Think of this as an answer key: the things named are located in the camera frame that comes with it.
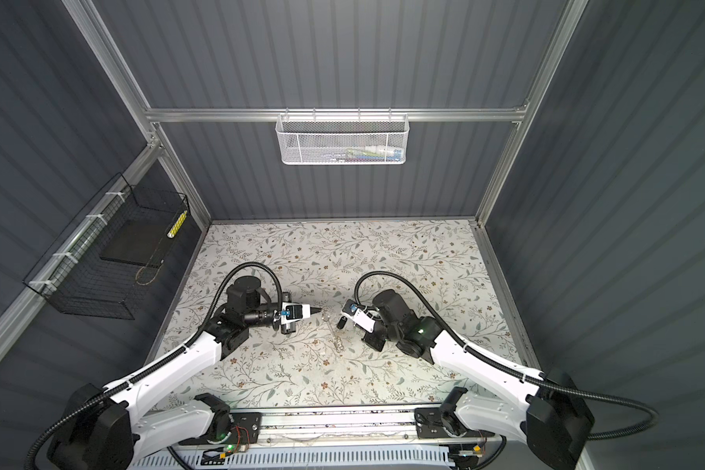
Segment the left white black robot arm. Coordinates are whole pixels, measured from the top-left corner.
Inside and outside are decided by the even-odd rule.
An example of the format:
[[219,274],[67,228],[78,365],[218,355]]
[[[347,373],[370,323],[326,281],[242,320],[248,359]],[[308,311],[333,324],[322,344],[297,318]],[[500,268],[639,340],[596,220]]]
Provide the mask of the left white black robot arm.
[[251,329],[295,332],[318,307],[288,293],[273,302],[255,276],[237,278],[204,330],[172,352],[103,388],[87,385],[68,402],[48,437],[47,458],[60,469],[127,469],[141,458],[189,439],[229,444],[237,432],[222,399],[197,395],[169,411],[154,406],[177,387],[235,353]]

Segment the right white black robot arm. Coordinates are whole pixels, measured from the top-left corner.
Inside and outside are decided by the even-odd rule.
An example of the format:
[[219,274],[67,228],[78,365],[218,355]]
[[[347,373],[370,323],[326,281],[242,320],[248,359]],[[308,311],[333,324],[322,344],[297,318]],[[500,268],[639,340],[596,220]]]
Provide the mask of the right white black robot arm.
[[342,315],[363,330],[372,349],[392,342],[403,354],[452,370],[493,394],[484,399],[454,388],[440,406],[448,434],[489,431],[526,444],[552,469],[576,468],[595,418],[582,398],[531,384],[544,376],[540,370],[484,349],[471,354],[474,344],[454,340],[434,317],[418,316],[392,289],[379,293],[370,307],[346,300]]

